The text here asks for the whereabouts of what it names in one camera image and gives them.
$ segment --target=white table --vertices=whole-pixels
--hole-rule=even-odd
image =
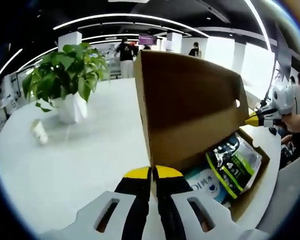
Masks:
[[[1,183],[35,233],[68,226],[79,209],[104,191],[113,191],[126,172],[149,165],[133,78],[98,83],[88,114],[80,123],[63,125],[56,112],[43,113],[32,103],[18,109],[0,133]],[[38,118],[49,135],[45,146],[38,145],[29,131]],[[280,137],[266,128],[243,129],[272,159],[266,184],[239,220],[254,228],[275,187],[281,146]],[[143,239],[164,239],[153,198]]]

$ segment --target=open cardboard box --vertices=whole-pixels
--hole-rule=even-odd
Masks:
[[[253,146],[253,140],[239,129],[249,114],[244,85],[237,73],[192,56],[150,50],[140,51],[134,71],[152,166],[184,172],[202,161],[197,154],[237,131]],[[262,155],[261,167],[252,187],[231,204],[234,221],[254,198],[269,163],[261,148],[255,150]]]

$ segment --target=potted plant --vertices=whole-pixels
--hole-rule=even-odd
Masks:
[[[36,100],[36,106],[44,112],[39,100],[47,102],[58,111],[62,122],[77,123],[87,116],[87,102],[95,92],[98,80],[104,79],[108,66],[104,57],[89,43],[65,45],[62,52],[52,52],[42,58],[22,82],[24,96]]]

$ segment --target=white paper cup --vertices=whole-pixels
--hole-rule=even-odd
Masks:
[[[39,119],[33,121],[30,131],[41,145],[45,145],[48,142],[48,135]]]

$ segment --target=window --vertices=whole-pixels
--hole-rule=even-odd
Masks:
[[[207,40],[204,59],[231,70],[234,52],[234,39],[211,36]]]
[[[247,43],[241,72],[246,90],[263,99],[271,81],[274,64],[273,52]]]

